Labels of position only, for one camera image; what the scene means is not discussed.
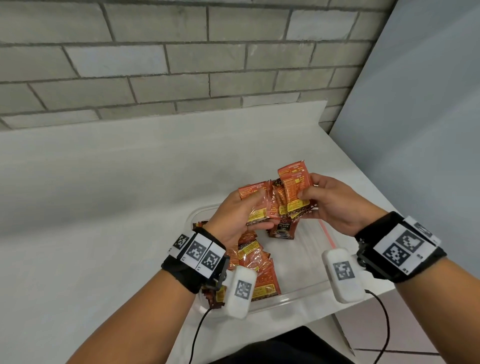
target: wrist strap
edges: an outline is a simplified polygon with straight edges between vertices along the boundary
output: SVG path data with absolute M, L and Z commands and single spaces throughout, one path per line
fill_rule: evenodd
M 411 217 L 390 212 L 355 235 L 357 256 L 375 278 L 400 283 L 432 266 L 446 253 L 440 239 Z
M 225 255 L 225 246 L 202 227 L 180 235 L 168 250 L 162 269 L 192 293 L 198 293 L 214 275 Z

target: forearm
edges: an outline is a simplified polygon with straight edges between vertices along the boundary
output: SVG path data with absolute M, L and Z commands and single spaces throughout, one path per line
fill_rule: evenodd
M 161 270 L 83 343 L 68 364 L 166 362 L 194 298 Z
M 480 358 L 480 280 L 444 258 L 397 290 L 449 364 Z

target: dark clothing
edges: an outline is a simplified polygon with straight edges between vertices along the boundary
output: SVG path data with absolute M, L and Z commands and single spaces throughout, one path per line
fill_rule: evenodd
M 212 364 L 245 363 L 354 364 L 305 326 L 267 341 L 247 345 Z

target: gray brick wall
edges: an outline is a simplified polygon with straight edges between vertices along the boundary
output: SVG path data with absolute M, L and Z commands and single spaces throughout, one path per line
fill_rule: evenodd
M 0 1 L 0 131 L 328 100 L 394 0 Z

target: left hand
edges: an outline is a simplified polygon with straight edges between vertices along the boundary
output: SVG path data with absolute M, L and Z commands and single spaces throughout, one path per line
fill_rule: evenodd
M 247 230 L 271 229 L 274 225 L 272 222 L 259 222 L 246 226 L 248 216 L 253 208 L 260 205 L 264 198 L 264 189 L 243 200 L 240 199 L 238 190 L 233 191 L 218 207 L 208 223 L 204 225 L 204 229 L 219 239 L 226 248 L 233 247 Z

